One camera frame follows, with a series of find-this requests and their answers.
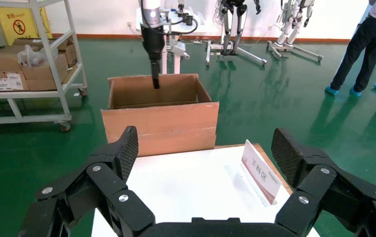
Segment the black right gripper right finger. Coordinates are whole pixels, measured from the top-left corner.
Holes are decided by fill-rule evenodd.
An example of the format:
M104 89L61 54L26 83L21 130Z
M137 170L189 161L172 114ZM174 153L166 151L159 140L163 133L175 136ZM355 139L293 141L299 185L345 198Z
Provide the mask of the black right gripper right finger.
M303 145L276 128L272 156L293 192L275 223L293 236L309 234L322 211L356 237L376 237L376 185L341 169L321 149Z

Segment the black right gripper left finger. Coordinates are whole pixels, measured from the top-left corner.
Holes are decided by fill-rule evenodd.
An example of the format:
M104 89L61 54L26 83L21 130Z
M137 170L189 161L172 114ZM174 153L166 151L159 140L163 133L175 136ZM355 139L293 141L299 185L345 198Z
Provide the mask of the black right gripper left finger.
M79 220L97 209L120 237L138 237L155 224L155 215L127 186L138 156L135 126L118 141L92 153L85 163L44 185L19 229L21 237L68 237Z

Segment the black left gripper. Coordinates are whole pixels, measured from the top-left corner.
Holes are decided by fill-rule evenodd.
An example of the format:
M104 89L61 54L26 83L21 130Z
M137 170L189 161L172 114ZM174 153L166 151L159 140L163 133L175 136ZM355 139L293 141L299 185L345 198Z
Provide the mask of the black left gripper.
M156 28L141 26L141 33L143 47L151 60L153 87L159 89L160 60L162 50L165 46L164 28L163 26Z

